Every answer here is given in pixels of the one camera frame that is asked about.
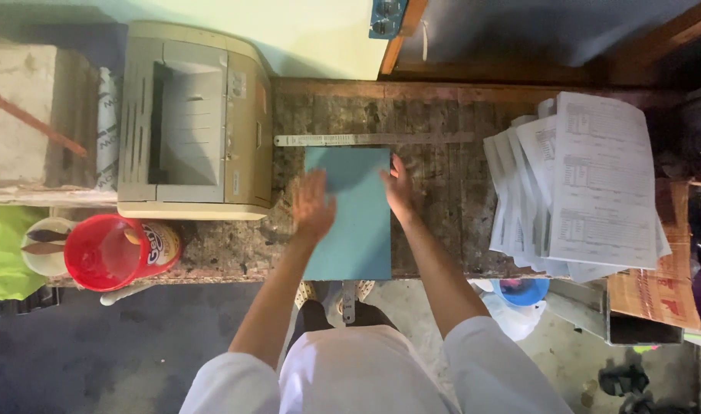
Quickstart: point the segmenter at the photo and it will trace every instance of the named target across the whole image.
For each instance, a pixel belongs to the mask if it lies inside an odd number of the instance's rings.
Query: light blue paper
[[[305,170],[327,171],[327,192],[338,207],[305,280],[391,279],[391,211],[377,173],[389,171],[389,156],[388,148],[306,148]]]

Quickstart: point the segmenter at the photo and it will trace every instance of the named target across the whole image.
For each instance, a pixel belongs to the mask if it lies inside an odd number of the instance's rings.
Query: black pants
[[[355,301],[355,321],[352,324],[346,324],[346,326],[372,325],[388,325],[397,331],[399,330],[396,326],[394,326],[394,324],[392,324],[392,321],[389,320],[386,315],[384,315],[381,309],[377,308],[376,306],[364,304],[360,301]],[[322,331],[324,329],[332,328],[334,328],[334,326],[327,322],[327,316],[325,315],[325,308],[323,307],[323,304],[318,301],[305,302],[297,314],[295,332],[291,334],[290,344],[286,348],[287,352],[305,332]]]

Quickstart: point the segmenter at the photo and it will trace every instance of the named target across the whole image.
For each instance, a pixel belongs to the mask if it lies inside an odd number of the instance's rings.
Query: red cup
[[[164,272],[181,254],[179,236],[165,223],[118,214],[99,214],[80,222],[64,244],[69,274],[83,287],[98,292]]]

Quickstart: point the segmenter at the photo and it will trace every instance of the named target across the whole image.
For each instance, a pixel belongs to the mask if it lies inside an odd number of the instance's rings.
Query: forearm
[[[468,284],[459,264],[430,233],[422,219],[417,214],[410,214],[400,222],[443,339],[464,320],[489,316],[486,306]]]
[[[238,327],[229,352],[250,353],[276,369],[297,287],[317,243],[301,232],[291,238],[278,266],[263,283]]]

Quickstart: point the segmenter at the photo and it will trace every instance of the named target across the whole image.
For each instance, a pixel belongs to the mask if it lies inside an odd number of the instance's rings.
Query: white container
[[[76,222],[69,221],[61,217],[47,217],[32,225],[28,230],[26,230],[26,234],[33,230],[53,230],[58,233],[68,233],[74,228],[75,225],[77,225]],[[35,242],[36,241],[33,241],[29,239],[28,236],[24,235],[24,239],[21,241],[21,247],[23,248],[27,245],[32,245]],[[52,243],[64,245],[64,241],[53,241]],[[26,263],[26,266],[42,276],[52,277],[67,273],[67,267],[64,265],[64,252],[52,254],[31,254],[21,250],[21,255],[24,258],[24,263]]]

